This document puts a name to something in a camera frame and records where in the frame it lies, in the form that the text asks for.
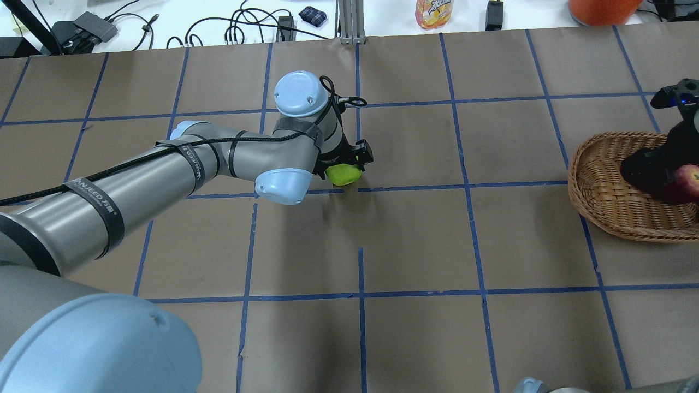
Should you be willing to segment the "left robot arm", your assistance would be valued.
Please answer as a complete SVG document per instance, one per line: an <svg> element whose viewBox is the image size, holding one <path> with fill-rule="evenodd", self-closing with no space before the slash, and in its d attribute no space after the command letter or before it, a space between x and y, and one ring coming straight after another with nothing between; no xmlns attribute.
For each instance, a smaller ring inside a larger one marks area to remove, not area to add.
<svg viewBox="0 0 699 393"><path fill-rule="evenodd" d="M272 134L183 121L170 139L105 171L2 200L30 204L2 214L3 392L195 392L202 351L178 316L132 294L66 279L114 251L137 227L216 176L254 182L282 205L304 201L312 177L335 186L374 161L350 144L342 114L361 97L295 70L278 80Z"/></svg>

